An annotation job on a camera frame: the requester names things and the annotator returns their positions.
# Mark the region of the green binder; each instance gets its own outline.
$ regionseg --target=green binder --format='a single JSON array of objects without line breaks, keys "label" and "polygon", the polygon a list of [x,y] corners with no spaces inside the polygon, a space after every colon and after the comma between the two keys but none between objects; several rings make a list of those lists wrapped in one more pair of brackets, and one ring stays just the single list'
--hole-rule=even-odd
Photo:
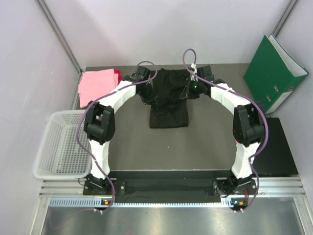
[{"label": "green binder", "polygon": [[264,36],[244,79],[255,100],[271,113],[309,73],[292,59],[273,35]]}]

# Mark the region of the wire basket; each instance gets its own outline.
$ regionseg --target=wire basket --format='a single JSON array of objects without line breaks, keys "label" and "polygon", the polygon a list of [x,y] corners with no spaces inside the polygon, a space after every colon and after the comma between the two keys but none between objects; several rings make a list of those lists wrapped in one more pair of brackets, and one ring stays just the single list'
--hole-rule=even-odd
[{"label": "wire basket", "polygon": [[[51,115],[35,163],[36,178],[72,180],[83,178],[90,173],[91,157],[75,139],[76,128],[84,111],[61,111]],[[79,132],[79,139],[91,150],[83,127],[84,123]]]}]

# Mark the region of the gray wall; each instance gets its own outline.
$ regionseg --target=gray wall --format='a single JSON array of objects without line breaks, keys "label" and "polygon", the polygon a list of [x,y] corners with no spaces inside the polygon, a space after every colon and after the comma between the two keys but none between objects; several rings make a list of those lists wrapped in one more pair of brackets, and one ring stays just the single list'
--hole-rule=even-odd
[{"label": "gray wall", "polygon": [[313,207],[313,1],[300,0],[278,37],[311,73],[274,113],[279,117]]},{"label": "gray wall", "polygon": [[32,170],[45,122],[69,109],[78,74],[34,0],[2,0],[0,32],[0,234],[23,235],[42,184]]},{"label": "gray wall", "polygon": [[45,0],[80,65],[250,63],[290,0]]}]

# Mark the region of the work surface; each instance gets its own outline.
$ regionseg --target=work surface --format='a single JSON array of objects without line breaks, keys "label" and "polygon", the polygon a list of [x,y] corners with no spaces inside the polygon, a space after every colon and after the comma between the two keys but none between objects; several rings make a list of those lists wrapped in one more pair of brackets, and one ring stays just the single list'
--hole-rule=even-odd
[{"label": "work surface", "polygon": [[[122,75],[135,66],[116,67]],[[158,69],[183,69],[183,65]],[[248,64],[211,65],[215,79],[224,80],[235,91],[252,97],[243,80]],[[89,71],[107,69],[90,67]],[[236,145],[232,114],[221,104],[202,95],[187,101],[189,127],[150,129],[150,106],[140,97],[128,100],[115,115],[116,132],[109,148],[112,170],[230,169]]]}]

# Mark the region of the shiny metal surface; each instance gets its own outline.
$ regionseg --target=shiny metal surface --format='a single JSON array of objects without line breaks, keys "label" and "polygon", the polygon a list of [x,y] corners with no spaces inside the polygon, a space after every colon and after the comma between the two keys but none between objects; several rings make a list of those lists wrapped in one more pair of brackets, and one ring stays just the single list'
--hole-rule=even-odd
[{"label": "shiny metal surface", "polygon": [[217,208],[49,208],[43,235],[304,235],[293,198],[259,198],[245,212]]}]

